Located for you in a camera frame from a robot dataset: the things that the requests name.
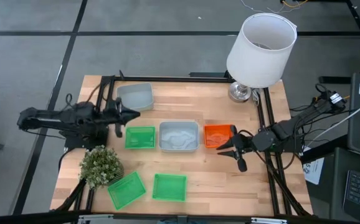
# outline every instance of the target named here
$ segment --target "gray carpet floor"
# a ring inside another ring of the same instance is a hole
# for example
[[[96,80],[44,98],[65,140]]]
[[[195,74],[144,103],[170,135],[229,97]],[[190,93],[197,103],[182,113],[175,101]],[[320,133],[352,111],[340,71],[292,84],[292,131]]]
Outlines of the gray carpet floor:
[[[0,30],[71,31],[81,2],[0,0]],[[275,0],[244,3],[265,12],[269,12],[268,7],[274,11],[282,7]],[[353,3],[360,15],[360,1]],[[239,30],[242,22],[254,13],[239,0],[89,0],[80,31]],[[343,3],[308,2],[281,15],[294,22],[299,31],[358,30]],[[224,36],[77,37],[55,109],[64,107],[67,93],[72,93],[76,101],[84,75],[114,75],[119,69],[125,75],[177,77],[190,72],[223,72],[234,40],[235,37]],[[0,150],[0,215],[12,212],[35,139],[18,130],[19,112],[31,106],[46,108],[68,42],[68,36],[0,36],[0,143],[5,145]],[[319,76],[350,77],[359,71],[360,38],[299,37],[283,75],[290,107],[310,102],[317,94],[314,83]],[[344,96],[350,93],[349,85],[327,87]],[[327,122],[342,118],[333,117]],[[313,128],[327,127],[327,123],[319,122]],[[323,139],[341,136],[347,128],[341,125]],[[24,213],[48,211],[63,145],[63,140],[46,139]],[[314,213],[324,218],[328,217],[331,194],[328,184],[332,174],[331,158],[325,161],[320,184],[308,184]]]

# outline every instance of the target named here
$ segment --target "orange bin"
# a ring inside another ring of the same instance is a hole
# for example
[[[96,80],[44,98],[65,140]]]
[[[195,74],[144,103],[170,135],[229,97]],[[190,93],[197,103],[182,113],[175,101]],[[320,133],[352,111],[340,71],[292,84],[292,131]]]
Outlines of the orange bin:
[[[204,139],[205,147],[217,148],[232,137],[230,124],[205,125]]]

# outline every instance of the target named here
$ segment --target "green plant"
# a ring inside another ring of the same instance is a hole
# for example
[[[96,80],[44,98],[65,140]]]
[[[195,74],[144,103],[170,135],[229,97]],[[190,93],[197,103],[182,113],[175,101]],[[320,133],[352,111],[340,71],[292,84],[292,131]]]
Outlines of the green plant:
[[[86,179],[92,189],[108,185],[123,177],[123,165],[116,152],[105,146],[97,146],[92,151],[86,151],[80,166],[80,178]]]

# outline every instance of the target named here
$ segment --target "gray container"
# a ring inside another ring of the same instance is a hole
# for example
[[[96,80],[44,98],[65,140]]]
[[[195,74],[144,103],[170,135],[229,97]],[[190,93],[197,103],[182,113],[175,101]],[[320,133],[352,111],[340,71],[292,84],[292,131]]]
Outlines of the gray container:
[[[159,125],[159,147],[164,152],[194,152],[199,147],[196,122],[162,122]]]
[[[120,86],[117,97],[122,98],[123,106],[135,110],[151,110],[154,107],[153,87],[150,83]]]

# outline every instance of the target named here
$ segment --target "lamp base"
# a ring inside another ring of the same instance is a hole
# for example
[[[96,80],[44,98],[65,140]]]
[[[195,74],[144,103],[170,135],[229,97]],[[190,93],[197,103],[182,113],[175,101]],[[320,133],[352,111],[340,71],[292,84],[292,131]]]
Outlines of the lamp base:
[[[229,97],[234,102],[243,103],[249,99],[251,92],[249,87],[233,82],[229,88]]]

